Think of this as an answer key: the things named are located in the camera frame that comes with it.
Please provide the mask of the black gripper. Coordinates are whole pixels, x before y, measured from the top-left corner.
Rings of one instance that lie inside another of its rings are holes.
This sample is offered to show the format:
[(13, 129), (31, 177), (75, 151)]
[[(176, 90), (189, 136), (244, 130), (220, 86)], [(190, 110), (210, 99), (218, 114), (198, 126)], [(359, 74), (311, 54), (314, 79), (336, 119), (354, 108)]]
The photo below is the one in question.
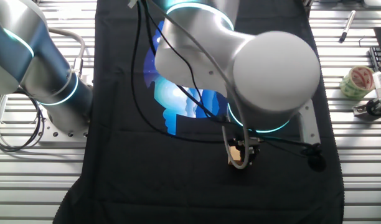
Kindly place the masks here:
[[(248, 139), (248, 143), (250, 147), (258, 147), (263, 142), (262, 139), (251, 137)], [(241, 166), (245, 165), (245, 167), (252, 166), (254, 163), (254, 160), (259, 155), (260, 150), (259, 149), (249, 149), (249, 156), (248, 160), (246, 160), (246, 150), (245, 148), (245, 140), (242, 138), (233, 138), (230, 141), (230, 146), (235, 147), (236, 149), (240, 149), (240, 158), (241, 158)]]

